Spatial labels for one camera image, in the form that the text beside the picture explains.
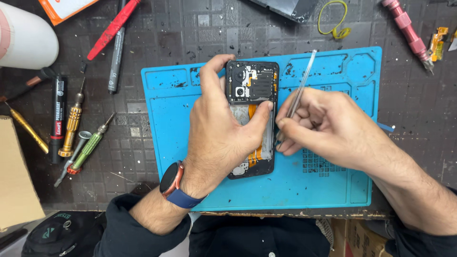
watch face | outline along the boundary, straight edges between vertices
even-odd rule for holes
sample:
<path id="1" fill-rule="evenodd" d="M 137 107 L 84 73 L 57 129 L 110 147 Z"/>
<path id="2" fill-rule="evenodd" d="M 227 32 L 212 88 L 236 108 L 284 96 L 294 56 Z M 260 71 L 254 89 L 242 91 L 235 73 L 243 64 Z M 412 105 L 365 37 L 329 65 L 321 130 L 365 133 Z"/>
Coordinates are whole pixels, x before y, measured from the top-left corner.
<path id="1" fill-rule="evenodd" d="M 167 191 L 167 189 L 170 188 L 170 186 L 173 184 L 175 181 L 176 175 L 178 174 L 178 163 L 175 162 L 168 167 L 168 169 L 165 171 L 164 176 L 162 177 L 162 180 L 160 181 L 160 192 L 163 193 Z"/>

jacket sleeve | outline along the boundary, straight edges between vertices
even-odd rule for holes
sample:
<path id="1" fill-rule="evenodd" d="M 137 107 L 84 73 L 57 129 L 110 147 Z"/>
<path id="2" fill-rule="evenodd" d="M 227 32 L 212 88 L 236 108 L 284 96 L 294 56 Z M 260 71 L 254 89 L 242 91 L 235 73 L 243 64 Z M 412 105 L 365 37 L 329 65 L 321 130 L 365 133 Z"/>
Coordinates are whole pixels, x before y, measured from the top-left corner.
<path id="1" fill-rule="evenodd" d="M 187 215 L 171 233 L 159 236 L 141 226 L 128 211 L 141 197 L 123 194 L 106 209 L 106 230 L 95 246 L 95 257 L 159 256 L 175 248 L 187 236 L 191 219 Z"/>
<path id="2" fill-rule="evenodd" d="M 394 220 L 393 229 L 395 240 L 386 244 L 386 250 L 394 257 L 454 257 L 456 255 L 457 235 L 434 236 L 410 230 L 403 225 L 398 217 Z"/>

blue watch strap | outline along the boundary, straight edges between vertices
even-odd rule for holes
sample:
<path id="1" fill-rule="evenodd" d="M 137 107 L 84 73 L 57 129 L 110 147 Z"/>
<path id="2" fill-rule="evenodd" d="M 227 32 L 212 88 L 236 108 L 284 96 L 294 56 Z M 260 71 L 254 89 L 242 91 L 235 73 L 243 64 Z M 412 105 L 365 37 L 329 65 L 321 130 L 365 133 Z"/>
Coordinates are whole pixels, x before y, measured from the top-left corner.
<path id="1" fill-rule="evenodd" d="M 203 197 L 202 199 L 195 199 L 195 198 L 188 196 L 186 193 L 181 191 L 181 189 L 175 189 L 167 197 L 167 201 L 174 203 L 184 209 L 192 209 L 197 204 L 201 203 L 205 198 L 206 198 L 206 196 Z"/>

silver screwdriver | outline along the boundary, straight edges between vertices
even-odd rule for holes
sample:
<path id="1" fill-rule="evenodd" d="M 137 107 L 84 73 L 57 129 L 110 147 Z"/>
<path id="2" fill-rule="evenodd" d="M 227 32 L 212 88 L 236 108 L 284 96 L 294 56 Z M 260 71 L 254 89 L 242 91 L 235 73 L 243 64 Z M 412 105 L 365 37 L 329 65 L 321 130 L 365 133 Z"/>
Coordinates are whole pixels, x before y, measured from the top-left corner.
<path id="1" fill-rule="evenodd" d="M 74 160 L 78 156 L 78 153 L 80 152 L 81 148 L 83 148 L 84 143 L 88 139 L 90 139 L 90 137 L 92 136 L 92 134 L 90 132 L 88 132 L 88 131 L 81 131 L 81 132 L 79 132 L 78 135 L 80 137 L 80 141 L 79 141 L 78 145 L 76 146 L 76 149 L 74 150 L 74 153 L 71 156 L 71 158 L 65 163 L 64 169 L 62 170 L 62 174 L 60 174 L 60 177 L 54 183 L 54 187 L 58 187 L 59 184 L 62 182 L 62 180 L 65 178 L 65 175 L 67 175 L 67 167 L 74 163 Z"/>

left hand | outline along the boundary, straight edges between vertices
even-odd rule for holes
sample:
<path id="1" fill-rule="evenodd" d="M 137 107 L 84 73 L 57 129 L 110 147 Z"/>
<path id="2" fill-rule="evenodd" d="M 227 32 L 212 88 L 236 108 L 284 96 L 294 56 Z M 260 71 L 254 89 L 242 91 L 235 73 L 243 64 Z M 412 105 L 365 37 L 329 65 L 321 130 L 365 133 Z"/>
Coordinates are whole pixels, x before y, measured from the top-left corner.
<path id="1" fill-rule="evenodd" d="M 225 96 L 225 77 L 218 72 L 233 54 L 219 54 L 200 68 L 202 96 L 190 114 L 187 157 L 181 189 L 189 196 L 202 198 L 247 156 L 259 147 L 273 103 L 261 103 L 252 119 L 241 126 L 233 116 Z"/>

